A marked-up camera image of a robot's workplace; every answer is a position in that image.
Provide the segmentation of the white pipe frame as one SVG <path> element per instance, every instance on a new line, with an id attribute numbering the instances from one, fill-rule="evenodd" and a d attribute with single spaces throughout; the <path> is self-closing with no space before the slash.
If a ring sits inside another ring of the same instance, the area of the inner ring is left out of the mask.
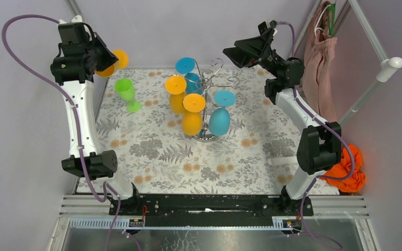
<path id="1" fill-rule="evenodd" d="M 300 35 L 293 36 L 293 52 L 291 57 L 299 58 L 304 63 L 304 53 L 306 47 L 306 31 L 315 14 L 316 10 L 324 1 L 316 1 L 311 10 L 310 15 L 306 21 L 304 28 Z M 333 36 L 337 38 L 336 34 L 339 30 L 344 17 L 336 15 L 336 5 L 334 4 L 334 23 L 333 23 Z M 356 15 L 359 24 L 361 25 L 363 33 L 368 38 L 373 50 L 375 51 L 380 63 L 373 71 L 369 72 L 362 62 L 355 62 L 350 59 L 337 60 L 337 65 L 333 66 L 334 59 L 331 62 L 330 82 L 332 89 L 332 98 L 337 113 L 337 122 L 343 125 L 347 122 L 367 101 L 367 99 L 374 93 L 380 84 L 387 82 L 395 72 L 402 68 L 402 58 L 388 57 L 385 49 L 379 41 L 375 31 L 373 30 L 368 18 L 366 17 L 361 5 L 358 1 L 347 1 L 344 3 L 344 8 L 350 8 Z M 283 21 L 276 20 L 278 26 L 283 24 Z M 307 103 L 307 99 L 303 91 L 303 76 L 296 90 Z"/>

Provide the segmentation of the blue wine glass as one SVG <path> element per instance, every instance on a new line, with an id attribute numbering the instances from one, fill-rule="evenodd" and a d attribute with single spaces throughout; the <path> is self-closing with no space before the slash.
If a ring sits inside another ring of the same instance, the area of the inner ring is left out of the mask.
<path id="1" fill-rule="evenodd" d="M 236 97 L 234 93 L 229 90 L 219 90 L 214 94 L 214 102 L 219 106 L 211 114 L 208 130 L 216 136 L 225 135 L 230 127 L 230 113 L 226 109 L 235 104 Z"/>
<path id="2" fill-rule="evenodd" d="M 187 94 L 201 95 L 203 93 L 202 80 L 198 74 L 193 72 L 195 67 L 195 60 L 189 57 L 181 58 L 175 64 L 176 71 L 182 74 L 186 81 L 185 92 Z"/>

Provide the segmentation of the pink hanging cloth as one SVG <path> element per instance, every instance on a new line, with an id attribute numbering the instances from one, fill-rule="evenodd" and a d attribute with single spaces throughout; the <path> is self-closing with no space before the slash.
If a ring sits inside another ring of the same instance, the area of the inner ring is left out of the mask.
<path id="1" fill-rule="evenodd" d="M 309 106 L 330 122 L 337 121 L 330 82 L 338 38 L 333 36 L 334 4 L 324 1 L 306 31 L 303 91 Z"/>

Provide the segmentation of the orange cloth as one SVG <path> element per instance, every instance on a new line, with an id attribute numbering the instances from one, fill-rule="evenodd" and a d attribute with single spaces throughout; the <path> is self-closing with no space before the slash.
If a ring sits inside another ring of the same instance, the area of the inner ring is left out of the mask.
<path id="1" fill-rule="evenodd" d="M 337 187 L 341 192 L 356 193 L 359 192 L 365 182 L 366 175 L 361 171 L 363 166 L 363 156 L 360 150 L 353 144 L 349 144 L 349 148 L 354 157 L 355 168 L 350 178 L 345 180 L 334 180 L 329 178 L 321 178 L 328 184 Z M 345 177 L 352 169 L 351 159 L 346 148 L 343 148 L 340 163 L 333 166 L 332 169 L 325 173 L 330 177 Z"/>

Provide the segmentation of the white pipe on table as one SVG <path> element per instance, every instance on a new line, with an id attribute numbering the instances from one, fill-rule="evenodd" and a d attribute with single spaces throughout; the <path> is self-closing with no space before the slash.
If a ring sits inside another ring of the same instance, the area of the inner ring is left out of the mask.
<path id="1" fill-rule="evenodd" d="M 298 164 L 296 156 L 268 158 L 267 162 L 270 166 L 285 166 L 285 165 Z"/>

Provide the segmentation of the orange wine glass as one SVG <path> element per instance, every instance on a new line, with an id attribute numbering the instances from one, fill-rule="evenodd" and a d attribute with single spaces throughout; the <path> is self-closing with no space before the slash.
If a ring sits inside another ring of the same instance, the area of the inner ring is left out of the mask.
<path id="1" fill-rule="evenodd" d="M 186 111 L 182 117 L 182 131 L 187 135 L 200 133 L 203 127 L 203 117 L 200 114 L 206 107 L 206 100 L 199 94 L 188 94 L 183 99 Z"/>
<path id="2" fill-rule="evenodd" d="M 110 67 L 105 69 L 104 71 L 95 71 L 100 77 L 110 77 L 112 76 L 117 70 L 124 69 L 128 66 L 129 57 L 127 53 L 123 50 L 114 50 L 113 54 L 116 56 L 117 61 L 112 64 Z"/>
<path id="3" fill-rule="evenodd" d="M 186 80 L 180 75 L 172 75 L 165 82 L 165 89 L 170 94 L 170 109 L 176 114 L 182 114 L 186 111 L 183 106 L 186 86 Z"/>

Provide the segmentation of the orange wine glass front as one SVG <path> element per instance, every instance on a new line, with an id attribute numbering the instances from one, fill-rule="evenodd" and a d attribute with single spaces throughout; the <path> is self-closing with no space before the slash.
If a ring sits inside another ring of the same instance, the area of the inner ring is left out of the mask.
<path id="1" fill-rule="evenodd" d="M 186 111 L 182 117 L 182 131 L 187 135 L 200 133 L 203 127 L 203 117 L 200 114 L 206 107 L 206 100 L 199 94 L 188 94 L 183 99 Z"/>

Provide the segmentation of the floral tablecloth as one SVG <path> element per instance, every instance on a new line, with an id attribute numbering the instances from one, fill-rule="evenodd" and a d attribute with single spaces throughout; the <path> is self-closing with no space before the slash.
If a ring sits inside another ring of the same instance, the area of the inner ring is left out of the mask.
<path id="1" fill-rule="evenodd" d="M 298 165 L 270 166 L 268 158 L 296 155 L 300 132 L 289 117 L 264 96 L 270 74 L 263 69 L 223 69 L 213 79 L 232 88 L 237 101 L 229 108 L 230 130 L 202 143 L 181 130 L 182 116 L 169 107 L 166 70 L 123 70 L 107 82 L 96 121 L 105 149 L 118 157 L 116 178 L 133 183 L 141 193 L 278 194 L 293 179 Z M 142 104 L 128 112 L 114 89 L 128 78 Z"/>

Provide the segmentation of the orange wine glass back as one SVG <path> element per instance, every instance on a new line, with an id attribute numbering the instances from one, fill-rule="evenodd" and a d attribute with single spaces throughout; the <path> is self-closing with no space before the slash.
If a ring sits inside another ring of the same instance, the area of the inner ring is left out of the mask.
<path id="1" fill-rule="evenodd" d="M 100 77 L 110 77 L 112 76 L 117 70 L 124 69 L 128 66 L 129 57 L 127 53 L 123 50 L 114 50 L 113 54 L 116 56 L 117 61 L 112 64 L 110 67 L 105 69 L 104 71 L 95 71 Z"/>

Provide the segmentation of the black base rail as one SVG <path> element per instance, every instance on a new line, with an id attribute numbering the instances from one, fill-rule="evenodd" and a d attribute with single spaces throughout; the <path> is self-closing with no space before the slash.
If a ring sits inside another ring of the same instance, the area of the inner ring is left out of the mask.
<path id="1" fill-rule="evenodd" d="M 272 217 L 313 216 L 311 200 L 288 196 L 151 193 L 121 203 L 110 201 L 110 215 L 138 216 L 147 227 L 258 227 Z"/>

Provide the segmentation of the blue wine glass front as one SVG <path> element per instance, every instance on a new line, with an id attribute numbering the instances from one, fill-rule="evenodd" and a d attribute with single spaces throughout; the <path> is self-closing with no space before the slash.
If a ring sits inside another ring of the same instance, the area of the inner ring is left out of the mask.
<path id="1" fill-rule="evenodd" d="M 214 102 L 219 106 L 211 114 L 208 130 L 216 136 L 225 135 L 230 127 L 230 113 L 226 109 L 235 104 L 236 97 L 234 93 L 229 90 L 219 90 L 214 94 Z"/>

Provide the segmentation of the blue wine glass back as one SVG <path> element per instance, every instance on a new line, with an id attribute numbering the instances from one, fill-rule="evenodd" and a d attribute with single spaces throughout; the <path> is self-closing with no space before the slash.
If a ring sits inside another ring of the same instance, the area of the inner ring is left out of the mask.
<path id="1" fill-rule="evenodd" d="M 193 72 L 195 67 L 195 60 L 189 57 L 181 58 L 175 64 L 176 71 L 182 74 L 186 81 L 185 92 L 187 94 L 201 95 L 203 93 L 202 80 L 198 74 Z"/>

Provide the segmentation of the green wine glass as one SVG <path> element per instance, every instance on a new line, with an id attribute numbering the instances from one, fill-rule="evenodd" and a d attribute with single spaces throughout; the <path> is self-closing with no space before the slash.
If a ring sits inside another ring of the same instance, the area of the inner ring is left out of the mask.
<path id="1" fill-rule="evenodd" d="M 114 89 L 118 96 L 127 102 L 128 112 L 136 113 L 142 108 L 142 104 L 135 99 L 136 90 L 133 82 L 128 78 L 123 78 L 115 82 Z"/>

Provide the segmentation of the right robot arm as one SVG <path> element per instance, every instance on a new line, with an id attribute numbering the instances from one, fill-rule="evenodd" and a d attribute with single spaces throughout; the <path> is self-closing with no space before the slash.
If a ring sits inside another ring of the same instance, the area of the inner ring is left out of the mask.
<path id="1" fill-rule="evenodd" d="M 302 99 L 299 85 L 305 66 L 301 59 L 279 56 L 271 44 L 275 28 L 260 28 L 259 36 L 237 40 L 223 54 L 238 68 L 261 66 L 274 78 L 267 79 L 265 96 L 281 108 L 301 132 L 296 154 L 299 164 L 293 179 L 282 188 L 278 205 L 282 213 L 293 215 L 302 208 L 304 196 L 316 178 L 324 175 L 341 160 L 341 126 L 315 113 Z"/>

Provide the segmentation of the chrome wine glass rack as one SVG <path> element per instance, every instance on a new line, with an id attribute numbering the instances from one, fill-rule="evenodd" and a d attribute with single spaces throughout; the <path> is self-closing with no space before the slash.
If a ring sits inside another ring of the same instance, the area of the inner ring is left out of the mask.
<path id="1" fill-rule="evenodd" d="M 219 71 L 223 68 L 224 66 L 224 61 L 221 58 L 214 58 L 210 62 L 210 66 L 219 66 L 219 68 L 210 76 L 206 77 L 204 73 L 200 70 L 199 65 L 196 62 L 196 67 L 193 70 L 194 73 L 198 74 L 202 80 L 202 89 L 203 93 L 201 94 L 205 100 L 206 100 L 206 107 L 204 108 L 203 111 L 201 111 L 202 117 L 203 117 L 203 127 L 200 133 L 192 136 L 193 139 L 195 139 L 198 142 L 202 143 L 207 143 L 207 142 L 212 142 L 215 141 L 219 138 L 219 136 L 213 135 L 209 130 L 208 130 L 208 123 L 211 114 L 213 113 L 212 111 L 208 110 L 209 106 L 215 107 L 216 109 L 219 108 L 217 104 L 214 102 L 214 95 L 209 93 L 209 89 L 211 88 L 231 88 L 235 87 L 240 84 L 240 80 L 236 76 L 231 76 L 227 79 L 228 84 L 226 85 L 217 85 L 213 83 L 213 78 L 216 77 L 216 75 L 219 73 Z"/>

